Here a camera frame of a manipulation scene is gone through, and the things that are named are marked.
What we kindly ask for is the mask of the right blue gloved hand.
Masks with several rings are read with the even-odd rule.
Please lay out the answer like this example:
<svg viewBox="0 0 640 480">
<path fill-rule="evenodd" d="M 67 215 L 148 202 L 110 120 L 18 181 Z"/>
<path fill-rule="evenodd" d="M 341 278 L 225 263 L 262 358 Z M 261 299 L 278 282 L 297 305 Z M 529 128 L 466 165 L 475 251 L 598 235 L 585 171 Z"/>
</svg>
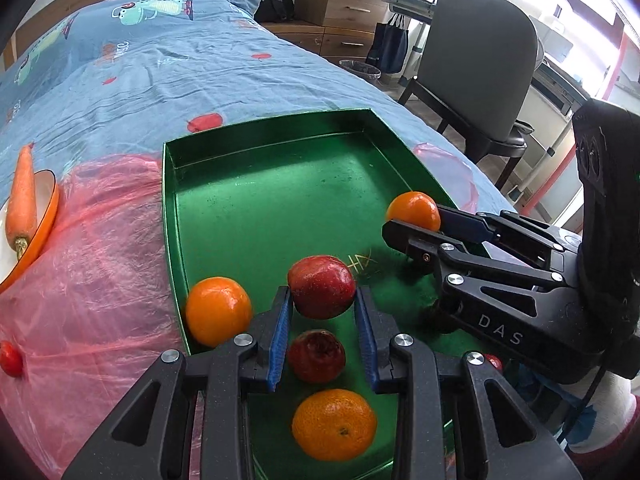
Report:
<svg viewBox="0 0 640 480">
<path fill-rule="evenodd" d="M 536 389 L 546 387 L 577 408 L 597 371 L 590 370 L 574 384 L 558 384 L 520 364 L 515 389 L 524 400 L 531 401 Z M 632 392 L 631 380 L 607 370 L 566 436 L 567 454 L 583 471 L 595 470 L 622 449 L 638 422 L 639 397 Z"/>
</svg>

